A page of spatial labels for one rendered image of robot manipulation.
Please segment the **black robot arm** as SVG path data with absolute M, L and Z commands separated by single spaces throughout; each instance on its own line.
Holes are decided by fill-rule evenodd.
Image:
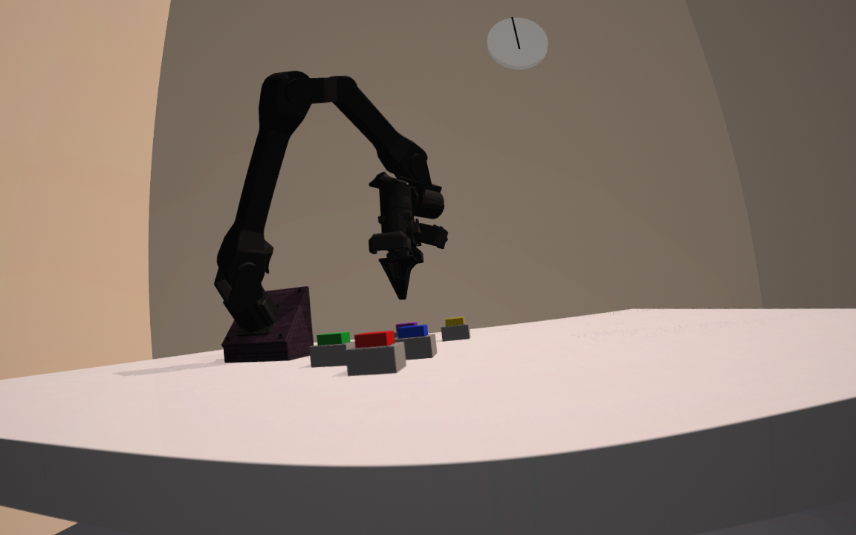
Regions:
M 441 186 L 432 185 L 425 150 L 400 135 L 350 76 L 309 78 L 305 72 L 274 72 L 259 94 L 259 133 L 242 187 L 236 220 L 217 255 L 218 289 L 236 324 L 238 337 L 269 335 L 281 311 L 262 287 L 274 247 L 264 238 L 266 217 L 281 172 L 288 140 L 315 103 L 333 102 L 377 150 L 385 172 L 369 183 L 380 193 L 380 213 L 409 209 L 407 236 L 444 248 L 448 232 L 442 226 L 419 223 L 444 210 Z M 408 183 L 408 185 L 406 185 Z

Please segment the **red button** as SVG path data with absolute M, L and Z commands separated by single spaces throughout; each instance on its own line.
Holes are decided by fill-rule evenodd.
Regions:
M 397 374 L 406 368 L 404 343 L 393 331 L 354 335 L 354 348 L 346 349 L 348 376 Z

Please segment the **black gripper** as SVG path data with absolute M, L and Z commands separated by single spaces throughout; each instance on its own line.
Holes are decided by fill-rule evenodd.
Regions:
M 398 300 L 406 300 L 411 270 L 418 263 L 424 263 L 424 253 L 417 248 L 417 240 L 407 236 L 408 219 L 413 215 L 409 209 L 389 209 L 381 211 L 378 223 L 381 233 L 369 239 L 369 252 L 377 254 L 387 250 L 386 258 L 378 259 L 383 266 Z

